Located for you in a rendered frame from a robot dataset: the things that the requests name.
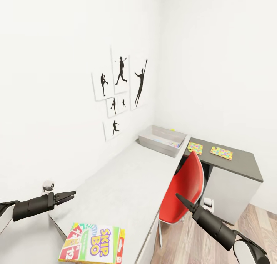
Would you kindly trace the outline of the board game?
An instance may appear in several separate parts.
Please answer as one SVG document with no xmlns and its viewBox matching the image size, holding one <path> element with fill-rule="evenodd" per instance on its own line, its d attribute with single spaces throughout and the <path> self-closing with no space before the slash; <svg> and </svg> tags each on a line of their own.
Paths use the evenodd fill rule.
<svg viewBox="0 0 277 264">
<path fill-rule="evenodd" d="M 124 238 L 121 226 L 74 223 L 57 259 L 77 264 L 121 264 Z"/>
<path fill-rule="evenodd" d="M 176 148 L 179 148 L 179 144 L 177 144 L 177 143 L 173 143 L 173 142 L 168 141 L 166 144 L 171 145 L 171 146 L 176 147 Z"/>
</svg>

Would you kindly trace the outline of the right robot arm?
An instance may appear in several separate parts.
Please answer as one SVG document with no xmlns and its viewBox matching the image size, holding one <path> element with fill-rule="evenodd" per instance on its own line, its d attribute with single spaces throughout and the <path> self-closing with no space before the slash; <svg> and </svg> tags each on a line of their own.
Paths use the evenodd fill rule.
<svg viewBox="0 0 277 264">
<path fill-rule="evenodd" d="M 213 239 L 219 242 L 227 251 L 233 248 L 239 264 L 270 264 L 267 253 L 254 241 L 246 238 L 236 230 L 231 230 L 222 221 L 213 215 L 214 200 L 204 198 L 203 206 L 194 204 L 176 193 L 176 196 L 192 213 L 192 218 Z M 236 240 L 239 235 L 242 239 Z"/>
</svg>

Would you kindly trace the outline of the jigsaw puzzle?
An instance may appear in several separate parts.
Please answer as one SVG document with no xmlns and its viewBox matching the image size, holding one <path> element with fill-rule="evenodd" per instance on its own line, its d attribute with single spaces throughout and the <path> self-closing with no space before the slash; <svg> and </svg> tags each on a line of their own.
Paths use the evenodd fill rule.
<svg viewBox="0 0 277 264">
<path fill-rule="evenodd" d="M 196 154 L 200 154 L 200 155 L 202 153 L 202 148 L 203 148 L 203 145 L 195 144 L 192 142 L 190 142 L 188 145 L 188 149 L 190 152 L 195 151 Z"/>
<path fill-rule="evenodd" d="M 212 150 L 211 150 L 211 153 L 219 155 L 219 156 L 224 157 L 224 158 L 227 158 L 229 160 L 231 160 L 232 154 L 233 154 L 232 152 L 221 149 L 219 147 L 217 149 L 215 149 L 215 147 L 213 147 Z"/>
</svg>

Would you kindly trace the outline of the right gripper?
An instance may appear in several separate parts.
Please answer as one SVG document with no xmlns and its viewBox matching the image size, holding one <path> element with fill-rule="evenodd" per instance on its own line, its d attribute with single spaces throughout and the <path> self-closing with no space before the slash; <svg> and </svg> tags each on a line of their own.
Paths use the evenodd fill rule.
<svg viewBox="0 0 277 264">
<path fill-rule="evenodd" d="M 202 227 L 213 239 L 216 239 L 222 227 L 222 221 L 214 216 L 211 212 L 203 208 L 201 205 L 194 204 L 176 193 L 176 196 L 192 213 L 192 218 Z"/>
</svg>

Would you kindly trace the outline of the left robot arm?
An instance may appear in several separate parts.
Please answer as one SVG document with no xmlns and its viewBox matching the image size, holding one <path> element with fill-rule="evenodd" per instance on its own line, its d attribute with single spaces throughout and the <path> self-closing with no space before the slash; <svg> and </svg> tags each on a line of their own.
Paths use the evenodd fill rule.
<svg viewBox="0 0 277 264">
<path fill-rule="evenodd" d="M 46 211 L 55 209 L 55 205 L 60 205 L 74 198 L 76 191 L 56 193 L 51 192 L 54 188 L 53 181 L 45 180 L 42 185 L 41 196 L 26 201 L 10 201 L 0 203 L 0 234 L 10 223 L 35 216 Z"/>
</svg>

